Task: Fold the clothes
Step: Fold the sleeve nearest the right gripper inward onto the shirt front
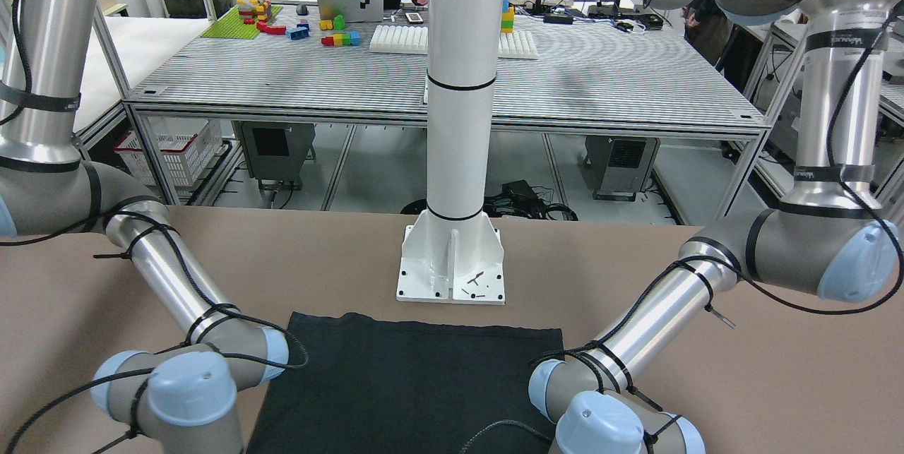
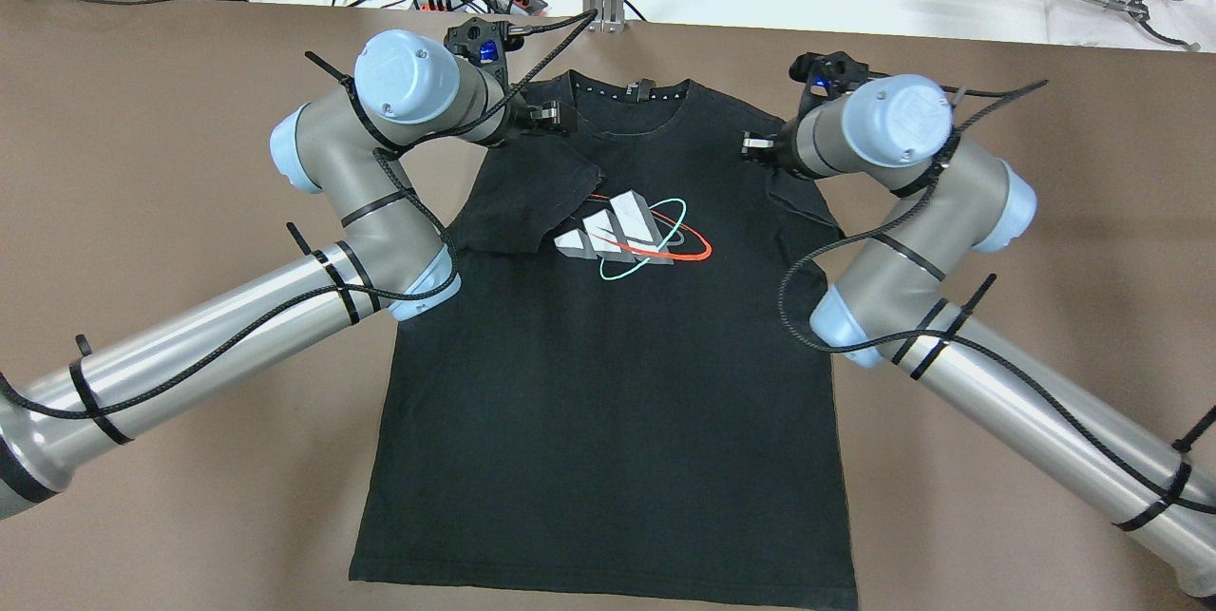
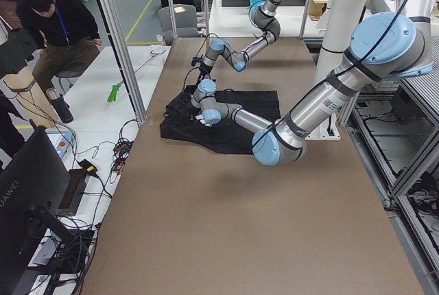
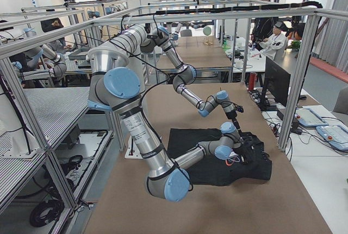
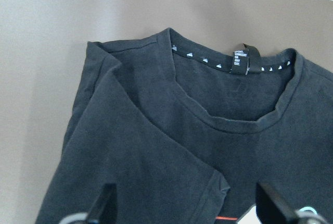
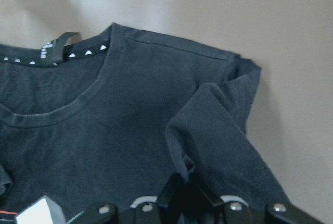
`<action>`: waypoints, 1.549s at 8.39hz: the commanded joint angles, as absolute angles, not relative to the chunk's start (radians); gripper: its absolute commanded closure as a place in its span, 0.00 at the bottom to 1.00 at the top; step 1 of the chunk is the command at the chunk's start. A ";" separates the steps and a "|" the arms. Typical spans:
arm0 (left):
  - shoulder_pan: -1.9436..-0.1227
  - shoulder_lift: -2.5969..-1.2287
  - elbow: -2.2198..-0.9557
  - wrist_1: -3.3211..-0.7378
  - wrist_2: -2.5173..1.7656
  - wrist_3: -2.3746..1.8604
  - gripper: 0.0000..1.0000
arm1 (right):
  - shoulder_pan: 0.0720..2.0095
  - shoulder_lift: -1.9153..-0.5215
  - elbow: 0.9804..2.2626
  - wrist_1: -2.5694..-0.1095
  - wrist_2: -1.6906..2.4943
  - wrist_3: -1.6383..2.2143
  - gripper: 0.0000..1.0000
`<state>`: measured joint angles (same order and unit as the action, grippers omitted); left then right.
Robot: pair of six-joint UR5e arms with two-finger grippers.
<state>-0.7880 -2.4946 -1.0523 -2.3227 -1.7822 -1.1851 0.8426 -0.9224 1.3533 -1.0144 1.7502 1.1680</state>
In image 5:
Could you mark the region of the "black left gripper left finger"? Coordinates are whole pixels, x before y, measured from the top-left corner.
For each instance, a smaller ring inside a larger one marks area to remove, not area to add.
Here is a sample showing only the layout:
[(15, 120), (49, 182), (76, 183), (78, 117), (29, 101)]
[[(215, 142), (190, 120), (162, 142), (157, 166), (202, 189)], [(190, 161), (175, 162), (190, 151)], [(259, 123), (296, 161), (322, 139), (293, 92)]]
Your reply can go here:
[(87, 215), (87, 223), (117, 222), (117, 185), (107, 183), (101, 188), (98, 198)]

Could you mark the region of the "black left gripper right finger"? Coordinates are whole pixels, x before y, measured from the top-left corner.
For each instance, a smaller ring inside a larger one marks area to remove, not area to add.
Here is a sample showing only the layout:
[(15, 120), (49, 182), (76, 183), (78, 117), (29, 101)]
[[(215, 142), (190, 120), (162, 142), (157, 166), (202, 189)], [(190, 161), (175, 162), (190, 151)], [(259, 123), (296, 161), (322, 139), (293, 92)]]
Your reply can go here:
[(303, 223), (286, 200), (265, 182), (256, 184), (256, 214), (264, 224)]

